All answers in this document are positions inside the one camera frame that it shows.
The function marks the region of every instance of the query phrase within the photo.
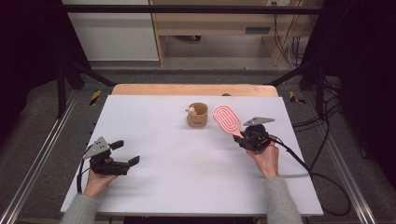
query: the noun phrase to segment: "white cabinet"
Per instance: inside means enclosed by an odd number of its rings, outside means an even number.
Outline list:
[[[146,0],[63,0],[80,5],[148,5]],[[89,61],[158,61],[151,15],[69,13]]]

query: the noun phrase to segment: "brown paper cup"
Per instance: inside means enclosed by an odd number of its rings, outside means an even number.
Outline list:
[[[207,105],[203,103],[193,103],[189,105],[191,107],[194,105],[196,115],[189,114],[187,116],[187,123],[192,128],[202,128],[207,124]]]

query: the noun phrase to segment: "wooden plank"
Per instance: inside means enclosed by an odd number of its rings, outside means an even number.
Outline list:
[[[276,88],[263,85],[119,84],[113,95],[213,95],[277,97]]]

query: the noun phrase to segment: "gray sleeve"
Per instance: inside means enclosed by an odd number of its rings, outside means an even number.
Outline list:
[[[76,195],[69,209],[67,209],[61,224],[71,223],[94,223],[96,210],[99,205],[97,199]]]
[[[303,223],[283,177],[264,180],[269,224]]]

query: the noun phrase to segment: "white table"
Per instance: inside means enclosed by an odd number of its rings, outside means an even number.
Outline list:
[[[112,143],[115,161],[140,155],[140,163],[120,176],[101,198],[99,213],[112,216],[262,216],[266,202],[262,174],[254,161],[209,116],[203,129],[190,128],[185,109],[203,102],[209,114],[229,105],[242,122],[254,116],[274,118],[265,124],[301,158],[282,98],[247,96],[108,96],[92,134]],[[280,147],[279,172],[303,216],[322,215],[306,170]],[[82,186],[87,175],[83,176]],[[76,179],[64,200],[65,212],[77,194]]]

